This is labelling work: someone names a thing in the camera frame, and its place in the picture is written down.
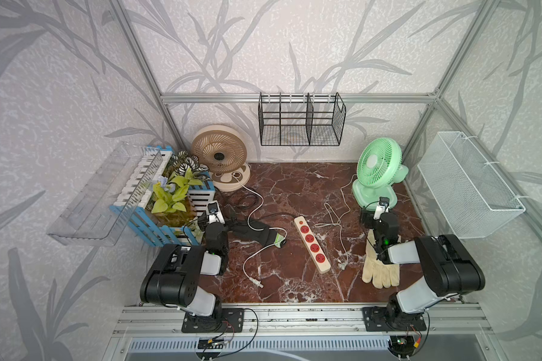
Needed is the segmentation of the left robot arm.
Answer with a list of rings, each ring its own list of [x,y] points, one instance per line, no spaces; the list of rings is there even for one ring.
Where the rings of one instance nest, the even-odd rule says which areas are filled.
[[[229,262],[228,233],[244,221],[207,220],[204,245],[165,245],[140,287],[143,303],[185,312],[183,333],[239,333],[245,310],[224,308],[221,299],[200,287],[202,275],[223,275]]]

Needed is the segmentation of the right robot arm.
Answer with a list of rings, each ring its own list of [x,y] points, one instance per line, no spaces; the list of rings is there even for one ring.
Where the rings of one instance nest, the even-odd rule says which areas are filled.
[[[393,293],[384,307],[363,308],[368,332],[427,329],[424,313],[433,305],[482,290],[486,279],[460,239],[453,235],[420,236],[402,241],[399,221],[383,206],[361,209],[360,223],[367,228],[362,280],[377,289],[398,287],[400,266],[418,264],[422,276],[411,286]]]

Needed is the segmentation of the beige red power strip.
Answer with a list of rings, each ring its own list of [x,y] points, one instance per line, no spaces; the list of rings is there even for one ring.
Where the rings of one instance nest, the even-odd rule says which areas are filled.
[[[295,218],[294,225],[297,227],[297,232],[319,273],[325,274],[329,272],[331,270],[331,264],[305,217],[299,216]]]

